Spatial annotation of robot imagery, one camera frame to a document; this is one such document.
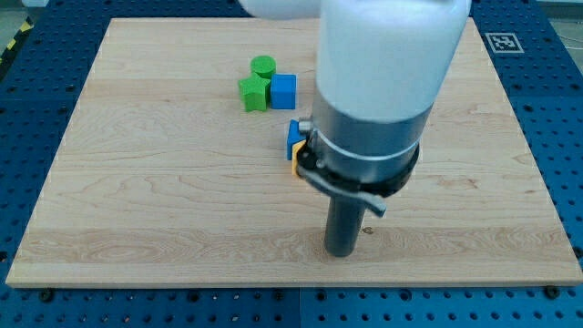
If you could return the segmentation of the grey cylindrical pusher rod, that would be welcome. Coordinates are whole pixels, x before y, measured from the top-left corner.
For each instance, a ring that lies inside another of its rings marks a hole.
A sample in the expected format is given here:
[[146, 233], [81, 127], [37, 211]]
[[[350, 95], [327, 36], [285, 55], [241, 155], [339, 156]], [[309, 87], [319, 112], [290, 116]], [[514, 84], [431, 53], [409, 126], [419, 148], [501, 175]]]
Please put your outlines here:
[[363, 205], [339, 197], [330, 198], [324, 246], [331, 255], [346, 257], [353, 252], [364, 212]]

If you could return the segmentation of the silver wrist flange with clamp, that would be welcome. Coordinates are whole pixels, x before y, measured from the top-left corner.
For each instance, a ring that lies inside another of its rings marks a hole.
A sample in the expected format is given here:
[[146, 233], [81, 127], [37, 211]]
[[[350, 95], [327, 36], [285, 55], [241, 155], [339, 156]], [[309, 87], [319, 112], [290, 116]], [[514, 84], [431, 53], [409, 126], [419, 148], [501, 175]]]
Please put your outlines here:
[[342, 112], [316, 94], [311, 116], [299, 122], [307, 141], [298, 153], [297, 173], [331, 198], [363, 205], [381, 217], [385, 199], [413, 171], [431, 109], [384, 122], [379, 115]]

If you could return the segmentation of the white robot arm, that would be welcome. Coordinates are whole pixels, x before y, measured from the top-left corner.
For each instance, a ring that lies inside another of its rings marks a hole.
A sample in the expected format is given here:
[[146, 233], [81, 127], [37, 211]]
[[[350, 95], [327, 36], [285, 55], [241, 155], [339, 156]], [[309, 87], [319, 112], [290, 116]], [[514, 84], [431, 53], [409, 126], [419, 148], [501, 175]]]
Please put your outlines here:
[[241, 0], [258, 18], [319, 22], [297, 174], [330, 199], [325, 249], [350, 255], [370, 211], [408, 181], [471, 11], [468, 0]]

